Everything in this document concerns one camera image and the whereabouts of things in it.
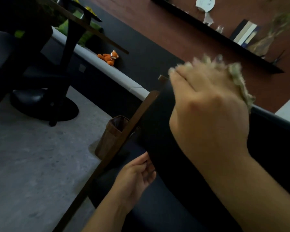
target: yellow flower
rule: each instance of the yellow flower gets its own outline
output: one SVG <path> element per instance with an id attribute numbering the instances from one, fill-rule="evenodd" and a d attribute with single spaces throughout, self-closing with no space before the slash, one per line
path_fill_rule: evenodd
<path id="1" fill-rule="evenodd" d="M 92 13 L 94 16 L 97 16 L 89 6 L 85 7 L 85 9 Z"/>

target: wooden chair frame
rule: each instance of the wooden chair frame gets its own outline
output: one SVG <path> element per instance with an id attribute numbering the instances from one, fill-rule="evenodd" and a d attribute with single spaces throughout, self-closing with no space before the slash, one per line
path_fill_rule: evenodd
<path id="1" fill-rule="evenodd" d="M 142 102 L 142 104 L 134 113 L 131 120 L 127 123 L 127 126 L 122 131 L 120 137 L 113 144 L 112 148 L 108 151 L 104 159 L 97 166 L 93 174 L 90 176 L 90 178 L 86 182 L 85 186 L 81 189 L 81 191 L 79 192 L 77 197 L 74 199 L 74 201 L 72 202 L 68 210 L 60 219 L 60 221 L 54 228 L 53 232 L 62 232 L 65 229 L 65 227 L 68 225 L 68 223 L 72 219 L 73 215 L 79 209 L 79 207 L 84 202 L 84 200 L 88 197 L 88 192 L 89 192 L 89 188 L 91 187 L 92 181 L 103 172 L 104 168 L 111 162 L 114 156 L 118 153 L 118 151 L 124 145 L 127 138 L 131 135 L 131 133 L 136 128 L 139 120 L 141 119 L 145 111 L 149 108 L 149 106 L 152 104 L 152 102 L 156 99 L 158 95 L 159 95 L 158 91 L 151 91 L 149 95 L 145 98 L 145 100 Z"/>

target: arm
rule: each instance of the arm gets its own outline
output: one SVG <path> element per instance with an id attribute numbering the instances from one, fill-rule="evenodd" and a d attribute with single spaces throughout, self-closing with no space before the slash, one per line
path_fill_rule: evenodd
<path id="1" fill-rule="evenodd" d="M 126 164 L 82 232 L 121 231 L 126 215 L 155 178 L 155 167 L 147 152 Z"/>
<path id="2" fill-rule="evenodd" d="M 290 195 L 248 153 L 249 112 L 224 64 L 170 69 L 170 129 L 244 231 L 290 231 Z"/>

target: forearm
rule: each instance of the forearm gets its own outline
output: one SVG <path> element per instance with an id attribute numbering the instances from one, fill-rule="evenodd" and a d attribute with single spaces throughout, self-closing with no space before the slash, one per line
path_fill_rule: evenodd
<path id="1" fill-rule="evenodd" d="M 119 232 L 127 216 L 121 203 L 107 194 L 82 232 Z"/>
<path id="2" fill-rule="evenodd" d="M 290 231 L 290 195 L 252 157 L 200 169 L 243 231 Z"/>

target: stack of books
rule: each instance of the stack of books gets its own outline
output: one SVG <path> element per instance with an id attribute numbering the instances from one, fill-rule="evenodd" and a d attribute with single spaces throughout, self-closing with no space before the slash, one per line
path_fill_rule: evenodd
<path id="1" fill-rule="evenodd" d="M 244 19 L 234 30 L 230 39 L 235 43 L 246 48 L 253 37 L 258 33 L 259 26 L 253 22 Z"/>

